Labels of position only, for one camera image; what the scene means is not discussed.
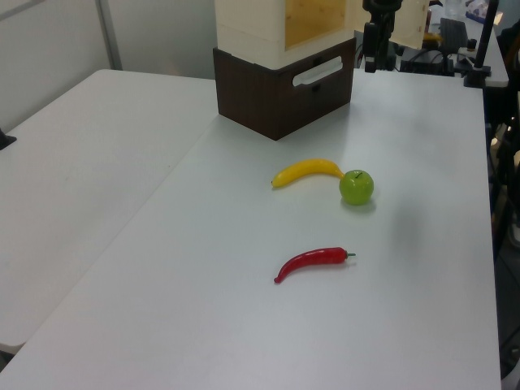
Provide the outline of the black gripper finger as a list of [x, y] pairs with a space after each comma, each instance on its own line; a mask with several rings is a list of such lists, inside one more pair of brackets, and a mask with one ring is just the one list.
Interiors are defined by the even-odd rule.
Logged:
[[394, 25], [394, 14], [386, 14], [382, 18], [379, 34], [379, 70], [393, 70], [396, 65], [395, 45], [390, 42]]
[[365, 57], [365, 71], [375, 73], [377, 53], [377, 25], [365, 23], [363, 32], [363, 54]]

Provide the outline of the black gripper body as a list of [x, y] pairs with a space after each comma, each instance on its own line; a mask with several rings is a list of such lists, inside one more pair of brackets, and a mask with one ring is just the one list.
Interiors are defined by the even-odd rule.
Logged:
[[363, 0], [362, 7], [370, 14], [371, 23], [381, 24], [388, 20], [394, 20], [402, 3], [402, 0]]

